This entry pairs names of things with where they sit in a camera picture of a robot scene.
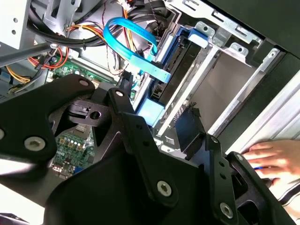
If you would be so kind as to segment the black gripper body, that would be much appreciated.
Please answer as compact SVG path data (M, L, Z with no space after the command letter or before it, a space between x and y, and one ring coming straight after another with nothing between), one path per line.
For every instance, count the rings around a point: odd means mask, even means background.
M59 184L49 196L46 225L211 225L207 180L191 164L161 154L179 200L176 207L152 203L138 167L125 152L99 162Z

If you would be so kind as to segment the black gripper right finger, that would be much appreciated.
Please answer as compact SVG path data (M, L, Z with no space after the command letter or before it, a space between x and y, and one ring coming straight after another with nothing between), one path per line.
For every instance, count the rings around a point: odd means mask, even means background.
M180 151L201 170L213 224L293 225L295 222L246 159L225 154L217 138L205 132L199 109L190 104L175 122Z

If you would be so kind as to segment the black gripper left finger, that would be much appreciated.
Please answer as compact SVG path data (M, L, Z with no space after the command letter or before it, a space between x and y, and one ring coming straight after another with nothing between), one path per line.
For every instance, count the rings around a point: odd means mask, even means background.
M95 88L72 74L0 105L0 155L10 174L32 175L48 167L57 152L56 137L77 124L93 127L100 159L125 151L138 167L147 198L173 208L178 191L143 117L135 114L125 91Z

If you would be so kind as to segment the person's hand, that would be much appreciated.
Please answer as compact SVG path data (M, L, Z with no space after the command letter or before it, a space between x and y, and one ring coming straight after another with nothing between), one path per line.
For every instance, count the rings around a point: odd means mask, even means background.
M300 178L299 140L277 140L257 143L242 154L262 179L273 184L290 183Z

